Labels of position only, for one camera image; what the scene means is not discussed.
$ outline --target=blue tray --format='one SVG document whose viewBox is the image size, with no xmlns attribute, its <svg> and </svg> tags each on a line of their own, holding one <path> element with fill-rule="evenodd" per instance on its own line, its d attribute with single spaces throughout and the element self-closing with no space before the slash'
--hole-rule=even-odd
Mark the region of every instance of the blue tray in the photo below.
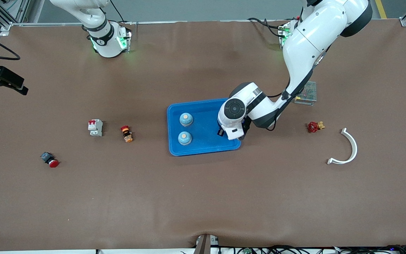
<svg viewBox="0 0 406 254">
<path fill-rule="evenodd" d="M 185 156 L 235 150 L 240 147 L 240 140 L 228 140 L 227 135 L 217 135 L 219 125 L 217 114 L 226 98 L 176 103 L 167 109 L 167 125 L 169 129 L 169 150 L 174 156 Z M 182 113 L 193 116 L 193 123 L 184 127 L 179 122 Z M 181 132 L 189 132 L 192 142 L 183 146 L 178 142 Z"/>
</svg>

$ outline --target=blue cylindrical object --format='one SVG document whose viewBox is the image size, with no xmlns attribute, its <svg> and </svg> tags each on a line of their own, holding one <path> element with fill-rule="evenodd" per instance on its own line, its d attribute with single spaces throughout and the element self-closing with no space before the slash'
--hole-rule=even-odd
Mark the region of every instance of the blue cylindrical object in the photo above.
<svg viewBox="0 0 406 254">
<path fill-rule="evenodd" d="M 189 132 L 182 132 L 178 136 L 178 142 L 180 144 L 182 144 L 183 146 L 190 144 L 191 141 L 192 141 L 192 136 L 190 135 Z"/>
<path fill-rule="evenodd" d="M 182 113 L 181 116 L 179 117 L 179 122 L 185 127 L 189 126 L 193 122 L 193 117 L 189 113 Z"/>
</svg>

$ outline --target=brown table mat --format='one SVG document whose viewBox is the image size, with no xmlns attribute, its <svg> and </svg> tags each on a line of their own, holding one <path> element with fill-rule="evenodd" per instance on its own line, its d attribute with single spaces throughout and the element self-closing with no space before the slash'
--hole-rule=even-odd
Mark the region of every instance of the brown table mat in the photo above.
<svg viewBox="0 0 406 254">
<path fill-rule="evenodd" d="M 166 108 L 288 81 L 277 39 L 242 22 L 133 27 L 132 52 L 96 54 L 80 27 L 12 27 L 0 61 L 29 94 L 0 88 L 0 250 L 406 244 L 406 28 L 374 20 L 339 38 L 276 130 L 237 151 L 174 157 Z M 0 48 L 0 54 L 6 54 Z M 87 121 L 101 119 L 104 136 Z M 309 134 L 305 124 L 324 121 Z M 134 142 L 120 131 L 130 125 Z M 347 159 L 347 127 L 358 155 Z M 50 169 L 48 151 L 61 164 Z"/>
</svg>

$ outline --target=semicircular white bracket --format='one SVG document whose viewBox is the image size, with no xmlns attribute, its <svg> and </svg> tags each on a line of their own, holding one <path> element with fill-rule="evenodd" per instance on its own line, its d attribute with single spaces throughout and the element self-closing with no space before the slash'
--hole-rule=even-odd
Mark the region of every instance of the semicircular white bracket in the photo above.
<svg viewBox="0 0 406 254">
<path fill-rule="evenodd" d="M 347 128 L 344 128 L 344 129 L 341 131 L 341 134 L 344 135 L 344 136 L 350 141 L 350 144 L 352 145 L 352 155 L 351 155 L 350 158 L 349 158 L 348 160 L 346 160 L 346 161 L 338 161 L 337 159 L 330 158 L 330 159 L 328 160 L 327 164 L 331 164 L 331 163 L 334 163 L 334 164 L 345 164 L 345 163 L 347 163 L 347 162 L 351 162 L 351 161 L 352 161 L 353 159 L 355 159 L 355 157 L 356 157 L 356 153 L 358 152 L 358 146 L 356 146 L 356 141 L 354 140 L 354 138 L 352 137 L 352 135 L 350 135 L 350 134 L 347 132 Z"/>
</svg>

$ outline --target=robotic arm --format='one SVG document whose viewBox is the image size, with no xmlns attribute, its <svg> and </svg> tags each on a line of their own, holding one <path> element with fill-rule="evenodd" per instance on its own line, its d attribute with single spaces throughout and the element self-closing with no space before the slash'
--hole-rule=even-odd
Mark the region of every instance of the robotic arm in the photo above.
<svg viewBox="0 0 406 254">
<path fill-rule="evenodd" d="M 109 0 L 50 0 L 79 21 L 90 34 L 93 48 L 105 58 L 113 58 L 128 51 L 131 43 L 131 30 L 117 22 L 108 21 L 100 9 L 108 5 Z"/>
<path fill-rule="evenodd" d="M 359 32 L 372 18 L 369 0 L 302 0 L 300 19 L 279 27 L 280 43 L 289 71 L 289 83 L 276 102 L 253 82 L 236 87 L 221 106 L 219 135 L 242 140 L 250 122 L 256 127 L 275 127 L 291 100 L 304 88 L 330 45 L 341 35 Z"/>
</svg>

